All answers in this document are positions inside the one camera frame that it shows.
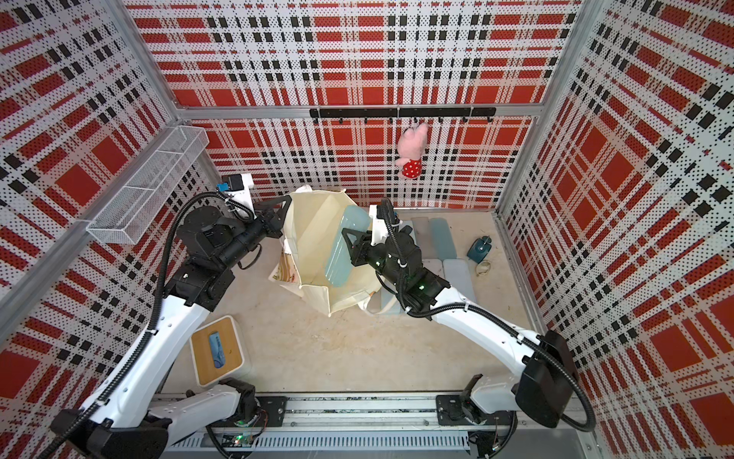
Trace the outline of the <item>cream floral canvas bag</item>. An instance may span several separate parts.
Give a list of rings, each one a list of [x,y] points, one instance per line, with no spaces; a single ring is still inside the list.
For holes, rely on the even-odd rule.
[[[315,311],[330,317],[352,307],[368,310],[370,300],[382,289],[373,268],[355,267],[346,284],[333,287],[325,277],[338,224],[344,210],[357,204],[345,191],[328,191],[303,186],[290,194],[282,252],[270,281],[299,296]],[[371,217],[376,206],[365,210]]]

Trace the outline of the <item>teal pencil case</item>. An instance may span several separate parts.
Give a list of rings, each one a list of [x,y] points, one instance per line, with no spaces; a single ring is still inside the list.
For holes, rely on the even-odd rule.
[[[429,220],[432,244],[439,260],[456,259],[457,251],[447,220],[431,218]]]

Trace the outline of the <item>grey pencil case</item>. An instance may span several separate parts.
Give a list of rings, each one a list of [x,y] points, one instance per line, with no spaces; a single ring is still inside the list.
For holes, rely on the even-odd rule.
[[[433,243],[429,219],[425,217],[414,217],[412,223],[417,245],[422,251],[422,258],[437,259],[438,256]]]

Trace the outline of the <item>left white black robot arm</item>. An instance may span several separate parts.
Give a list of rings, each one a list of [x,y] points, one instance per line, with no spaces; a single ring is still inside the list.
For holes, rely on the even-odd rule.
[[[52,457],[64,445],[88,458],[158,458],[200,428],[258,416],[255,389],[226,378],[181,405],[149,407],[182,348],[220,303],[233,267],[266,238],[282,235],[292,198],[245,205],[222,191],[187,201],[164,242],[149,323],[117,367],[81,405],[53,420]]]

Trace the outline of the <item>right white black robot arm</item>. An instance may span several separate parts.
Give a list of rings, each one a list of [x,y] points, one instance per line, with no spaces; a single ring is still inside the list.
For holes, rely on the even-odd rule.
[[[560,334],[539,335],[505,321],[427,269],[411,227],[399,224],[389,199],[368,217],[369,224],[347,224],[338,232],[351,265],[369,266],[381,285],[391,284],[395,300],[409,317],[460,333],[510,373],[498,382],[486,375],[470,380],[459,398],[468,422],[484,425],[498,411],[521,411],[546,428],[565,423],[582,432],[594,431],[596,413]]]

